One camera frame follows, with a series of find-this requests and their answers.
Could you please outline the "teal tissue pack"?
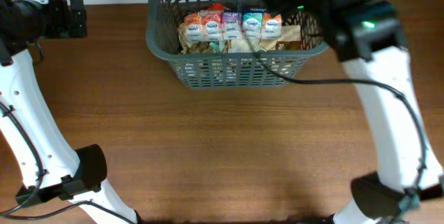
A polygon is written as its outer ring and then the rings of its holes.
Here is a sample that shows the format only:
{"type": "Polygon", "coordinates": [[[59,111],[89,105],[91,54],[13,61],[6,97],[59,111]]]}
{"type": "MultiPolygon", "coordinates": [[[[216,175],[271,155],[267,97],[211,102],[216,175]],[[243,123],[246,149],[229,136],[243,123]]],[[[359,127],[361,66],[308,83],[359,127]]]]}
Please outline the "teal tissue pack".
{"type": "Polygon", "coordinates": [[[223,48],[221,48],[220,45],[218,45],[218,44],[216,44],[216,43],[214,43],[214,42],[210,42],[210,46],[211,46],[214,50],[216,50],[217,52],[222,52],[222,50],[223,50],[223,48]]]}

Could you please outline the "beige brown snack pouch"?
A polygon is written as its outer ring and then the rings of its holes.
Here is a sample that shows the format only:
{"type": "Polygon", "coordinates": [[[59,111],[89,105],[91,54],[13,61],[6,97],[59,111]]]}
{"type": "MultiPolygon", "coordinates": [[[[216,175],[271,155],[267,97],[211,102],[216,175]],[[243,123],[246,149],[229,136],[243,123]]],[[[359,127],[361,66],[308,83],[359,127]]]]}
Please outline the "beige brown snack pouch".
{"type": "Polygon", "coordinates": [[[178,27],[178,39],[180,43],[180,54],[216,53],[209,42],[192,42],[185,37],[185,24],[178,27]]]}

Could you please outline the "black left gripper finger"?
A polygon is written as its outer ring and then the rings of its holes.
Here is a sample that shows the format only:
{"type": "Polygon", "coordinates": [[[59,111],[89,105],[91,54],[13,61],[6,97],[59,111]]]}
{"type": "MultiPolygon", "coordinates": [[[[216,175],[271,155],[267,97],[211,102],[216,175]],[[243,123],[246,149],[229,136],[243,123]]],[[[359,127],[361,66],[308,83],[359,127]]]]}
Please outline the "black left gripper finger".
{"type": "Polygon", "coordinates": [[[87,22],[83,17],[73,18],[69,29],[69,36],[72,38],[87,37],[87,22]]]}
{"type": "Polygon", "coordinates": [[[71,13],[76,17],[86,18],[84,0],[70,0],[71,13]]]}

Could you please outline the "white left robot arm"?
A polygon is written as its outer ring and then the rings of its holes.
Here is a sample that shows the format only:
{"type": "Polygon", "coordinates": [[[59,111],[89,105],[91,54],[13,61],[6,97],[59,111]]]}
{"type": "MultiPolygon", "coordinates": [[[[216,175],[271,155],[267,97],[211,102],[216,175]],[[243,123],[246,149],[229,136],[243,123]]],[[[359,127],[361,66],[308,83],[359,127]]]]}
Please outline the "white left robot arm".
{"type": "Polygon", "coordinates": [[[40,38],[87,35],[83,0],[1,0],[1,132],[19,164],[18,211],[54,198],[82,208],[97,223],[139,223],[111,187],[100,146],[73,149],[62,136],[38,86],[28,46],[40,38]]]}

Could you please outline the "beige cookie packet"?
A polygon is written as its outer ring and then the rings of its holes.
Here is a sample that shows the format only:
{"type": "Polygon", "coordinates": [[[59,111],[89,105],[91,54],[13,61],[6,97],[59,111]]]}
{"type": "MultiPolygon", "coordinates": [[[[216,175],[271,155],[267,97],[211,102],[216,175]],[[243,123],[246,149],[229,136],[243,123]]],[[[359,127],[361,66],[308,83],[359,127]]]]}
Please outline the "beige cookie packet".
{"type": "Polygon", "coordinates": [[[228,53],[249,53],[251,51],[297,51],[302,40],[299,25],[283,26],[282,34],[275,39],[230,40],[228,53]]]}

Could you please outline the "orange biscuit packet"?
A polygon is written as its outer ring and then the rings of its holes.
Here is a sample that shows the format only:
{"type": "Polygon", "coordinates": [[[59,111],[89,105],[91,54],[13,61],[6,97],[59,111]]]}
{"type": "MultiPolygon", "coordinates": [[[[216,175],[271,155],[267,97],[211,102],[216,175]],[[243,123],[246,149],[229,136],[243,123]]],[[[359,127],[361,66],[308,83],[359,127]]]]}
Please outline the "orange biscuit packet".
{"type": "Polygon", "coordinates": [[[226,7],[219,3],[213,3],[207,10],[209,11],[225,11],[226,7]]]}

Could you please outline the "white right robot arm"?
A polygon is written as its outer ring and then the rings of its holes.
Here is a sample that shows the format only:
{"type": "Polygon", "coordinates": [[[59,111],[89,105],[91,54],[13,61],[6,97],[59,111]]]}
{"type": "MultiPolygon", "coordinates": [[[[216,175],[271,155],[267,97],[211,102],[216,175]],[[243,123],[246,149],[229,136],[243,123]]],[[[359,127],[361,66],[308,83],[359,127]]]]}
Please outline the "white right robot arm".
{"type": "Polygon", "coordinates": [[[361,100],[377,151],[376,172],[351,183],[352,200],[329,223],[401,223],[424,200],[443,196],[443,167],[425,132],[411,82],[407,41],[382,0],[262,0],[283,17],[317,21],[361,100]]]}

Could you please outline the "blue snack packet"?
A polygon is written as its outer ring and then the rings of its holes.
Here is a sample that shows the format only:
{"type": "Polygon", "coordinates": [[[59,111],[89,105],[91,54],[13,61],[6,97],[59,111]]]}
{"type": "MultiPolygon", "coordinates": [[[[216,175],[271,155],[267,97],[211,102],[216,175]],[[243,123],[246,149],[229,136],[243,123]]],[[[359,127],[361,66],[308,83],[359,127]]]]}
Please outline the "blue snack packet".
{"type": "Polygon", "coordinates": [[[192,42],[275,39],[282,34],[282,18],[263,9],[200,10],[184,19],[183,34],[192,42]]]}

